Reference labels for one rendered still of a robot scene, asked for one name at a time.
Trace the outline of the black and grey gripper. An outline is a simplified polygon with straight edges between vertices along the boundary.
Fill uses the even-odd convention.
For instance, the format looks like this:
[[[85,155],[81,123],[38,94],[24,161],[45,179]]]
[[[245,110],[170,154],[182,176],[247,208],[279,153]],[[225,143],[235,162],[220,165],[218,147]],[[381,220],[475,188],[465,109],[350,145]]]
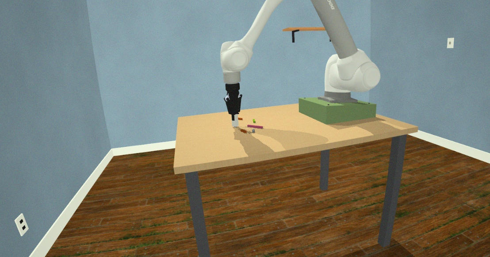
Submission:
[[[232,126],[238,126],[238,114],[241,108],[242,94],[239,94],[240,84],[226,84],[227,96],[224,97],[228,113],[231,114]]]

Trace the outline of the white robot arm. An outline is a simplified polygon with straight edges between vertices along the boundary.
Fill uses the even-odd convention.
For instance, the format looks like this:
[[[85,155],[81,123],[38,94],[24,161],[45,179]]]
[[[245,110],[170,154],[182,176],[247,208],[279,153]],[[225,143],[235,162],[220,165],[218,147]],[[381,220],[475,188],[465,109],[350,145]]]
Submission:
[[[239,41],[222,44],[220,57],[224,83],[237,84],[253,55],[253,46],[274,9],[283,0],[266,0],[250,30]],[[330,103],[357,103],[352,92],[366,92],[380,81],[380,71],[364,51],[357,49],[335,0],[311,0],[337,54],[325,68],[324,96]],[[250,59],[249,59],[250,58]]]

